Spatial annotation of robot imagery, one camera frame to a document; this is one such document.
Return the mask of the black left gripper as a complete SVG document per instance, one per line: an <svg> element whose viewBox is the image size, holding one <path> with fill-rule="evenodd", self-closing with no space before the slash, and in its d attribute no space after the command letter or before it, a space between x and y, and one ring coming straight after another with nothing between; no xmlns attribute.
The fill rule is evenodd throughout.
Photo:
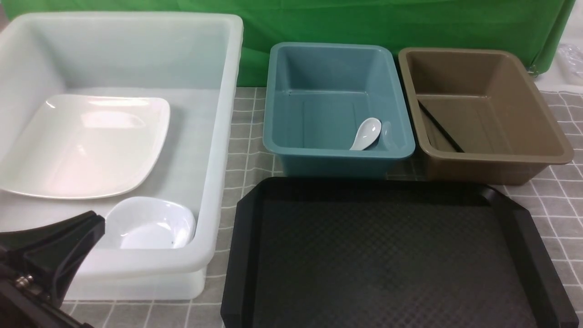
<svg viewBox="0 0 583 328"><path fill-rule="evenodd" d="M93 210L33 229L0 234L2 328L91 328L60 307L87 255L105 233L106 220ZM40 291L18 287L17 280Z"/></svg>

